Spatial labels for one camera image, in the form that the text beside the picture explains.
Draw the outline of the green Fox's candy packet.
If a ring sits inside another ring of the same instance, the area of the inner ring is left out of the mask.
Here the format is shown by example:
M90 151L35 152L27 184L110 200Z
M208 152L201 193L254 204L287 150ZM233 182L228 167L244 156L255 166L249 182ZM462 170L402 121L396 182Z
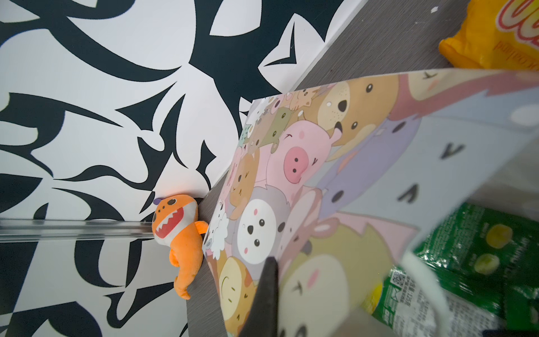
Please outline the green Fox's candy packet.
M449 305L449 336L538 335L538 223L462 205L415 250ZM434 336L435 312L400 267L378 286L368 312L398 336Z

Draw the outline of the patterned paper gift bag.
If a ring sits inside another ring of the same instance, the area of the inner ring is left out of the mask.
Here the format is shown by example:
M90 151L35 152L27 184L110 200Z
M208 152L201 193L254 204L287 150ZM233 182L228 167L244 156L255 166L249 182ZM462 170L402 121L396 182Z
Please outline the patterned paper gift bag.
M279 336L329 336L437 224L538 136L538 75L441 69L255 104L206 237L239 336L268 258Z

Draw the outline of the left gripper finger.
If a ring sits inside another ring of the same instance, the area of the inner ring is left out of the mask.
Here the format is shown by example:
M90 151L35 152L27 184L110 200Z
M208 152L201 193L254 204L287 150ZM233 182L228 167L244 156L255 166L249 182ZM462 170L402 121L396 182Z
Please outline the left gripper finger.
M261 273L251 312L240 337L276 337L278 332L279 266L275 257L268 257Z

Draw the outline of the yellow snack packet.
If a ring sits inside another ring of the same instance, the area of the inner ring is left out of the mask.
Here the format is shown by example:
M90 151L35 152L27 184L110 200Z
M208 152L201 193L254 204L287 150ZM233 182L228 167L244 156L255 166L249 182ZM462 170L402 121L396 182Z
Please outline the yellow snack packet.
M454 67L537 72L538 0L471 1L439 52Z

